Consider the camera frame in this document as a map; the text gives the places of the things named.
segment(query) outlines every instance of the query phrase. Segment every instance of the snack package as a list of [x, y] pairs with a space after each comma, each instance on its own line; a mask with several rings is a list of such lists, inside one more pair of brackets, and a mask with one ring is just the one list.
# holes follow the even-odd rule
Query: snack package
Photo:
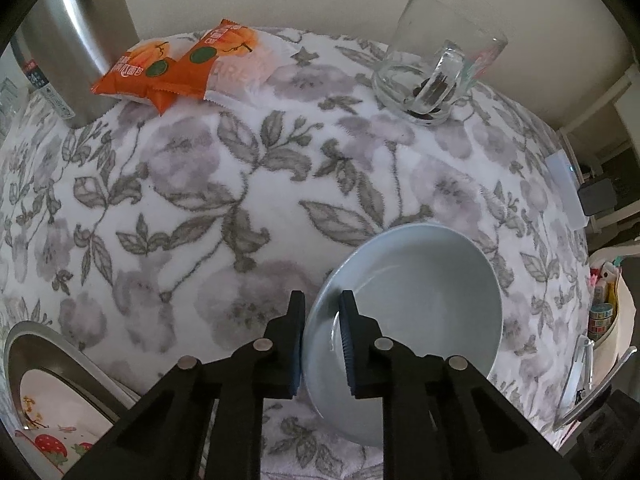
[[196, 34], [177, 34], [167, 38], [140, 41], [126, 51], [118, 62], [91, 88], [94, 94], [112, 95], [121, 99], [151, 102], [164, 113], [177, 95], [153, 88], [198, 41]]
[[182, 59], [153, 81], [153, 88], [206, 99], [220, 105], [229, 98], [259, 105], [258, 88], [298, 49], [287, 41], [229, 20], [222, 20], [193, 45]]

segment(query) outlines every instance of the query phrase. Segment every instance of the metal pin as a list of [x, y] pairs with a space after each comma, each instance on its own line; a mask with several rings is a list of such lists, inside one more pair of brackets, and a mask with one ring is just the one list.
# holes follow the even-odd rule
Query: metal pin
[[468, 361], [462, 355], [454, 355], [449, 358], [449, 366], [454, 370], [466, 370]]
[[267, 350], [271, 350], [272, 346], [273, 346], [273, 341], [265, 337], [261, 337], [260, 339], [256, 339], [254, 341], [254, 348], [258, 352], [266, 352]]
[[178, 359], [180, 370], [191, 370], [196, 364], [198, 364], [198, 360], [192, 355], [183, 355]]
[[388, 337], [379, 337], [374, 341], [373, 345], [378, 350], [386, 351], [391, 350], [394, 347], [394, 342], [391, 341], [391, 339], [389, 339]]

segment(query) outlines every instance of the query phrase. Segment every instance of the clear glass cup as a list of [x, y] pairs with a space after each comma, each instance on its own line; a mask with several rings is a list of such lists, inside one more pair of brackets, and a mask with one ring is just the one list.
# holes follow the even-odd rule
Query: clear glass cup
[[391, 111], [418, 124], [442, 124], [451, 106], [507, 45], [482, 0], [409, 0], [373, 88]]

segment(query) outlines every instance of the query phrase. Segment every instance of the strawberry print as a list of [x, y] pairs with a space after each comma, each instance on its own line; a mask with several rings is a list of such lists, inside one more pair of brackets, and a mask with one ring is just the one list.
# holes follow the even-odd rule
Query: strawberry print
[[66, 458], [66, 447], [54, 436], [43, 433], [38, 435], [33, 443], [55, 466], [59, 466], [68, 460]]
[[73, 449], [78, 455], [82, 456], [87, 451], [89, 451], [94, 445], [89, 444], [88, 442], [81, 442], [80, 444], [73, 444], [71, 449]]

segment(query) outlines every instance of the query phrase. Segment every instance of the floral tablecloth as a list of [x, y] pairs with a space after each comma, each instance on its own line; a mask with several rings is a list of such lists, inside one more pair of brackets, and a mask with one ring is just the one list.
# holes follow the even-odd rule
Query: floral tablecloth
[[[372, 93], [378, 44], [272, 32], [302, 49], [267, 81], [269, 109], [122, 102], [70, 130], [32, 96], [0, 149], [0, 342], [20, 320], [50, 324], [142, 393], [182, 355], [259, 337], [292, 289], [310, 305], [376, 233], [436, 221], [491, 261], [504, 327], [490, 380], [556, 441], [590, 290], [584, 235], [543, 163], [554, 132], [483, 84], [442, 126], [416, 126]], [[9, 424], [5, 390], [0, 411]], [[382, 475], [382, 452], [331, 434], [303, 391], [265, 403], [263, 435], [264, 478]]]

